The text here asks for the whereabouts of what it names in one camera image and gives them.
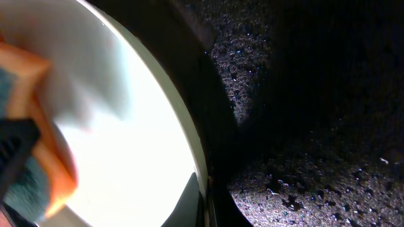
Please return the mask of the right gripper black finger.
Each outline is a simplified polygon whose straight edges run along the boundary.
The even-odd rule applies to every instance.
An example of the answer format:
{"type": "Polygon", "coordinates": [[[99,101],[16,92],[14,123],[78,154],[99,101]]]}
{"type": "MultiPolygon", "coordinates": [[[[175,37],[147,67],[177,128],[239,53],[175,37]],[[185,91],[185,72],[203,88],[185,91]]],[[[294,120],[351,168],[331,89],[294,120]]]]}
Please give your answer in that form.
{"type": "Polygon", "coordinates": [[[190,176],[174,210],[162,227],[204,227],[204,203],[195,173],[190,176]]]}

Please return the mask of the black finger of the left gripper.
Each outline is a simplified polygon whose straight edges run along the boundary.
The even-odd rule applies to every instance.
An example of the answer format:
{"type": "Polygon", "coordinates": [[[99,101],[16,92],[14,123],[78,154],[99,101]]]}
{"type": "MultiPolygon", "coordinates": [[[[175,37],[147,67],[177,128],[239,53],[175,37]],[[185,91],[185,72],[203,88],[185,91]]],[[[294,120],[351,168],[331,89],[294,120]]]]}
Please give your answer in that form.
{"type": "Polygon", "coordinates": [[[1,201],[16,181],[40,137],[32,119],[1,119],[1,201]]]}

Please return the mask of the green yellow sponge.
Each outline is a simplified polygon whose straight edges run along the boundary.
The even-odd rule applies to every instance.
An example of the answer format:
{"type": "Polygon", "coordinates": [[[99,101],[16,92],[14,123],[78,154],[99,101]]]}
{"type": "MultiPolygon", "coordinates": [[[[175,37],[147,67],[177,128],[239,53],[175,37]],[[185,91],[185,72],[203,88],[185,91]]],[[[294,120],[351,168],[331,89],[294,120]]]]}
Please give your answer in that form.
{"type": "Polygon", "coordinates": [[[77,187],[70,155],[61,154],[37,97],[50,62],[1,43],[1,119],[32,119],[40,137],[2,202],[23,219],[41,222],[61,210],[77,187]]]}

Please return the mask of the mint plate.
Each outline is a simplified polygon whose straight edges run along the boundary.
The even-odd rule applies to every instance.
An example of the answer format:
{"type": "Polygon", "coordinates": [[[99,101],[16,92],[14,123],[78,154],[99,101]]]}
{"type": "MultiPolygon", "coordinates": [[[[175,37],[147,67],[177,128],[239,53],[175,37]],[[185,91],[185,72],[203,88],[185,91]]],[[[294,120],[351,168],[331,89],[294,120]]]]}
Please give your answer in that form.
{"type": "Polygon", "coordinates": [[[207,167],[189,111],[163,67],[86,1],[1,0],[6,41],[51,61],[39,99],[78,188],[44,226],[162,226],[207,167]]]}

